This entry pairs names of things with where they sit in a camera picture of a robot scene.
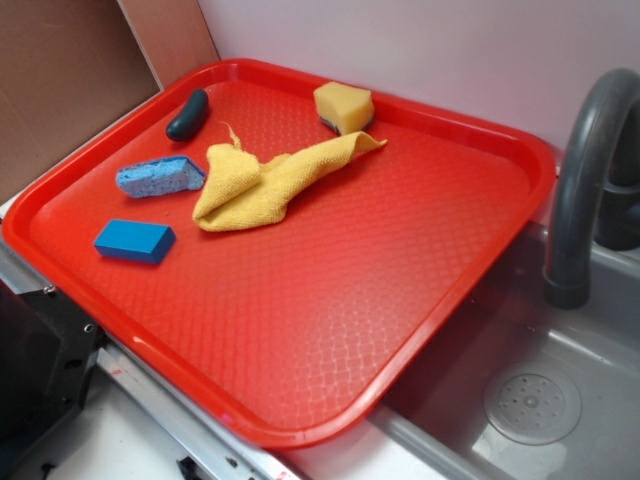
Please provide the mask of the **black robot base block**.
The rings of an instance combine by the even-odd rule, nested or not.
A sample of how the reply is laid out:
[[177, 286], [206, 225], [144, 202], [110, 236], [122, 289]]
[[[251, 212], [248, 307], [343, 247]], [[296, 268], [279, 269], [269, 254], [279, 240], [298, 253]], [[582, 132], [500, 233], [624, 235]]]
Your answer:
[[61, 291], [1, 286], [1, 476], [84, 408], [101, 327]]

